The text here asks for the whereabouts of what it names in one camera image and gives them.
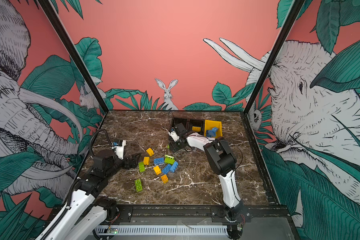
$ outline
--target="ventilation grille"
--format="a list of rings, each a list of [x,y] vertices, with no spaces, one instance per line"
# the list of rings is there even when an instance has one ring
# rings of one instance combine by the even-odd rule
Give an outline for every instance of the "ventilation grille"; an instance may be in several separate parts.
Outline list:
[[[115,235],[115,233],[106,233],[108,226],[98,226],[96,232],[99,236]],[[117,228],[117,235],[221,235],[227,236],[226,226],[199,226],[190,225],[112,225],[111,228]]]

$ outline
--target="rabbit illustration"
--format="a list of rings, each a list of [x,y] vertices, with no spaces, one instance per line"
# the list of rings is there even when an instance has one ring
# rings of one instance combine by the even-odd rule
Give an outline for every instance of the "rabbit illustration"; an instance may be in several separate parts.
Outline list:
[[[99,78],[96,78],[95,76],[91,76],[92,81],[95,83],[95,85],[101,83],[102,81]],[[106,94],[104,91],[102,91],[100,88],[96,86],[97,90],[100,93],[100,96],[102,98],[106,98]],[[91,89],[89,88],[89,85],[84,82],[84,87],[81,86],[80,88],[80,105],[86,106],[88,109],[90,108],[99,108],[99,102],[95,98],[95,95],[92,93]]]
[[[165,87],[165,84],[160,79],[155,78],[155,80],[156,80],[158,86],[164,90],[164,105],[163,106],[167,105],[165,110],[178,110],[178,108],[172,102],[172,94],[171,94],[171,88],[173,88],[177,84],[178,80],[177,79],[172,80],[169,83],[168,88]]]

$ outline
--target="yellow bin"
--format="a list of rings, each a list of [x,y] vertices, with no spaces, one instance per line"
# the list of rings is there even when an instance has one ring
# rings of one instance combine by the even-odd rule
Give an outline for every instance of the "yellow bin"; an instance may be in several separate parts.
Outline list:
[[[220,121],[212,121],[212,120],[205,120],[204,124],[204,136],[206,136],[207,130],[212,130],[212,128],[217,127],[219,130],[216,132],[216,137],[222,137],[223,131],[221,130],[222,124]]]

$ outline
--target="lime green lego brick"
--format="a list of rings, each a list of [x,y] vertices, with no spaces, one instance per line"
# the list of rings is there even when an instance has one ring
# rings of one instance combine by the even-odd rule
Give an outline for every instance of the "lime green lego brick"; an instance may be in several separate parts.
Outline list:
[[[175,162],[175,160],[174,160],[174,157],[173,157],[173,156],[165,155],[165,160],[164,160],[164,162],[172,165],[172,164]]]
[[[144,162],[139,162],[139,171],[140,171],[140,172],[144,172],[144,171],[145,171]]]
[[[141,180],[138,179],[138,180],[135,180],[135,186],[136,186],[136,191],[137,192],[141,192],[143,190],[143,187],[141,185]]]

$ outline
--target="elephant eye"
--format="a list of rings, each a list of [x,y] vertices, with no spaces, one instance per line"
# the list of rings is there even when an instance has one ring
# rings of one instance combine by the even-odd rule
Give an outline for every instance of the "elephant eye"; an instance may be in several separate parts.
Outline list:
[[[300,84],[299,84],[299,89],[300,89],[300,92],[302,94],[302,82],[300,82]]]

